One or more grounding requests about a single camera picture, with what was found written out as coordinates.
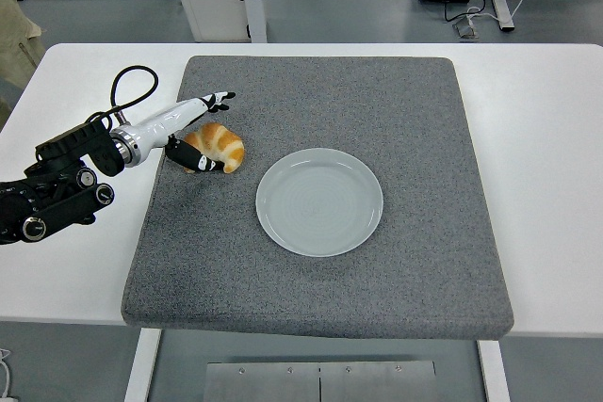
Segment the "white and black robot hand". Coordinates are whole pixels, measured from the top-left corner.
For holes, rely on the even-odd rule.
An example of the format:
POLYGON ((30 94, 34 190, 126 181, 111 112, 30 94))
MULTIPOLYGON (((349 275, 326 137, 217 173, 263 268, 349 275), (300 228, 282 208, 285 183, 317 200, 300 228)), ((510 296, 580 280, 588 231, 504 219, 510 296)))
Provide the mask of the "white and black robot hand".
POLYGON ((135 167, 147 159, 152 149, 165 147, 170 136, 185 129, 205 113, 227 110, 225 101, 235 97, 232 91, 221 91, 187 99, 153 114, 139 124, 120 126, 111 135, 119 137, 128 151, 123 159, 125 165, 135 167))

